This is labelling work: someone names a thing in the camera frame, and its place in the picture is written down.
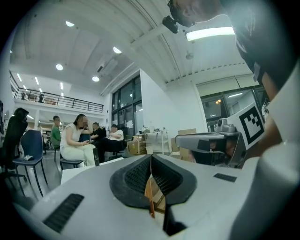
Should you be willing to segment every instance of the black pants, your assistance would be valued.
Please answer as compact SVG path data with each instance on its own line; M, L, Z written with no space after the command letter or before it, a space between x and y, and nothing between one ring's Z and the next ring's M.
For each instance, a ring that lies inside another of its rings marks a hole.
M104 162L105 152L118 152L124 150L122 141L110 140L106 137L102 138L100 141L95 142L94 145L98 150L99 163Z

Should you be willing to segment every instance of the chair seat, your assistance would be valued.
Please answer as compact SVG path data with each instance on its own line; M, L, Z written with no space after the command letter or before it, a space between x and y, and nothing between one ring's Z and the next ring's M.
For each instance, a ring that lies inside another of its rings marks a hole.
M18 165L24 165L24 166L35 166L35 165L38 164L41 160L42 160L42 158L27 161L27 160L25 160L24 158L20 157L20 158L14 159L14 160L13 160L13 163L14 163L14 164L18 164Z

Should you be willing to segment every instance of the black shirt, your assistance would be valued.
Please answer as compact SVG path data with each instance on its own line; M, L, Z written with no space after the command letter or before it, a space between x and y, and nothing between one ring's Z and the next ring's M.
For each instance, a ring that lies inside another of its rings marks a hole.
M104 127L104 128L99 127L99 128L98 128L97 130L95 130L91 135L92 135L92 136L93 136L93 135L98 135L98 137L95 138L94 140L95 140L95 141L99 141L100 139L106 137L106 129L105 129L105 127Z
M277 9L267 0L220 1L254 80L262 84L266 72L280 90L296 64L297 54Z

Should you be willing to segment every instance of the black metal railing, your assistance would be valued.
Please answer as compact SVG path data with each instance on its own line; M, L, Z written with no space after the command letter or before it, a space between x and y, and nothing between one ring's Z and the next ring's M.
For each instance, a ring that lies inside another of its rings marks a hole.
M36 90L24 88L18 88L17 92L15 93L15 99L57 105L62 107L71 107L98 113L102 113L104 106L102 104L91 103L71 97L62 97L60 95L48 92L39 92Z

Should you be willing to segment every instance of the white pants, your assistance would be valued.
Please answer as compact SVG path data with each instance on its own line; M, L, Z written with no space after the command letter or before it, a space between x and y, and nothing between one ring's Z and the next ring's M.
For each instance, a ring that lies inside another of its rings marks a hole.
M83 160L86 166L95 166L94 145L88 144L80 147L67 146L60 150L60 154L65 160Z

